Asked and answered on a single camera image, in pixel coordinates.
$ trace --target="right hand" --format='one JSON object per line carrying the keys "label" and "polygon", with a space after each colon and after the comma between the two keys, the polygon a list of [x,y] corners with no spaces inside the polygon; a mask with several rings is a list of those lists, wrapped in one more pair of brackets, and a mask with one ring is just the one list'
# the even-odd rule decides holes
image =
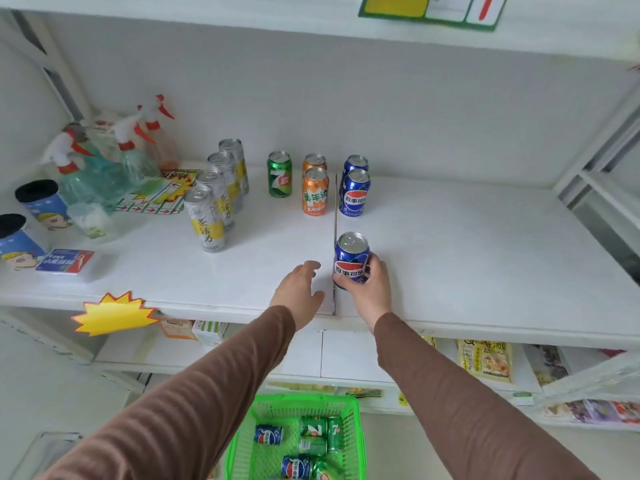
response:
{"label": "right hand", "polygon": [[351,293],[358,314],[373,333],[378,319],[392,311],[391,284],[387,265],[374,253],[371,253],[369,266],[371,276],[366,283],[356,283],[339,273],[333,275],[333,281]]}

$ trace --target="orange can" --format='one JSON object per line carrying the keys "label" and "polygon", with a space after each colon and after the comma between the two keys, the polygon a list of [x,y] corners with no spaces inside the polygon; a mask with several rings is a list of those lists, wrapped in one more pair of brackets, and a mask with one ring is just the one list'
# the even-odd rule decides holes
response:
{"label": "orange can", "polygon": [[326,158],[320,153],[309,153],[302,162],[302,175],[306,174],[308,169],[315,166],[326,170]]}
{"label": "orange can", "polygon": [[311,167],[302,179],[302,210],[310,216],[321,216],[326,212],[329,195],[329,176],[324,168]]}

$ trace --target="green shopping basket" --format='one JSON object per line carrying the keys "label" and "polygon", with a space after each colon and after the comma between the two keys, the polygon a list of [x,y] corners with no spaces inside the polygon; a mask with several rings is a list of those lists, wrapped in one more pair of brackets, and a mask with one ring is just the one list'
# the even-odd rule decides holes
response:
{"label": "green shopping basket", "polygon": [[[229,445],[226,480],[266,480],[280,477],[284,456],[298,454],[302,416],[340,416],[344,450],[327,458],[340,465],[344,480],[365,480],[367,452],[360,425],[360,407],[354,397],[324,394],[257,395]],[[253,436],[258,424],[282,426],[282,443],[259,445]]]}

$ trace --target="red arrow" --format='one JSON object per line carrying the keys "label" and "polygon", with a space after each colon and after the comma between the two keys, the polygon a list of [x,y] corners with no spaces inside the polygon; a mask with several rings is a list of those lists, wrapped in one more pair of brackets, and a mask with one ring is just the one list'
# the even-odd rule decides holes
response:
{"label": "red arrow", "polygon": [[486,18],[486,14],[489,13],[489,7],[491,6],[493,0],[485,0],[484,5],[482,6],[482,10],[480,11],[480,17],[478,20],[481,22]]}

